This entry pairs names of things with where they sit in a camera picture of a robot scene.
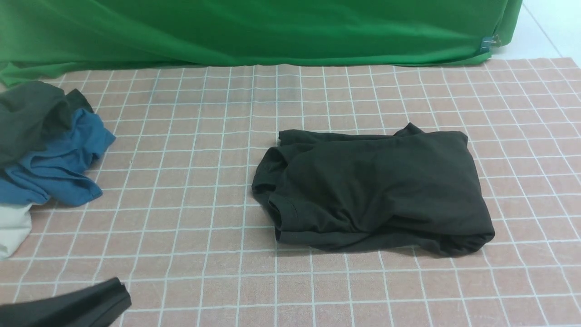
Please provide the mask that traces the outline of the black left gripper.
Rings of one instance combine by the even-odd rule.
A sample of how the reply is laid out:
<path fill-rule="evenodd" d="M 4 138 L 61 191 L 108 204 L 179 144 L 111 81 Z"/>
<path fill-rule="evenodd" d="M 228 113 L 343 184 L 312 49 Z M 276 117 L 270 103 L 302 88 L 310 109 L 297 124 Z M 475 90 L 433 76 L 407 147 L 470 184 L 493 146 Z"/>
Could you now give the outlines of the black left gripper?
<path fill-rule="evenodd" d="M 119 278 L 60 296 L 2 304 L 2 327 L 109 327 L 132 300 Z"/>

